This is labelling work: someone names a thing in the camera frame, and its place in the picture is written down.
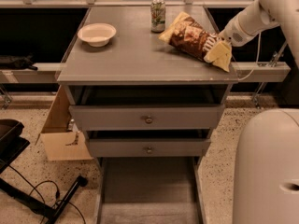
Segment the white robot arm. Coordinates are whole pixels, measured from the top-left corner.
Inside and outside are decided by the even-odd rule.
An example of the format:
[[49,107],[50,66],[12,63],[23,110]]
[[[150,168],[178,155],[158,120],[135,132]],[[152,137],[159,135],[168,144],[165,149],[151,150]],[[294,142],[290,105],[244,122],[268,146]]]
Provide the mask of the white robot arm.
[[[235,47],[279,26],[299,63],[299,0],[254,0],[221,36]],[[280,108],[252,118],[235,154],[232,224],[299,224],[299,110]]]

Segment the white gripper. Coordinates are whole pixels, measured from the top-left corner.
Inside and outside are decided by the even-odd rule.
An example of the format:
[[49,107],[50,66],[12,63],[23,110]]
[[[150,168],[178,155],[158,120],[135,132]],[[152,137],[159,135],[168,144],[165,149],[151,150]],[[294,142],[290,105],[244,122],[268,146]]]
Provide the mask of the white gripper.
[[232,59],[232,46],[242,47],[249,43],[256,35],[257,29],[253,24],[246,25],[239,19],[239,15],[236,15],[220,32],[220,36],[225,40],[208,40],[205,43],[203,46],[203,51],[206,53],[204,61],[228,72]]

